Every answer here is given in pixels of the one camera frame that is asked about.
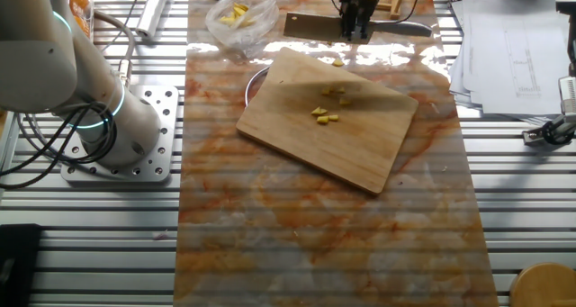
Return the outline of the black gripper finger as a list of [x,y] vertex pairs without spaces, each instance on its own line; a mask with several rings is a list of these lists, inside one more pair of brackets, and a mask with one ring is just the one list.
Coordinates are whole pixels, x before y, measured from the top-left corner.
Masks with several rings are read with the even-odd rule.
[[341,30],[342,37],[348,41],[352,40],[356,29],[356,17],[358,7],[353,2],[344,2],[341,4]]
[[367,38],[367,27],[376,7],[376,0],[360,0],[358,10],[358,23],[362,39]]

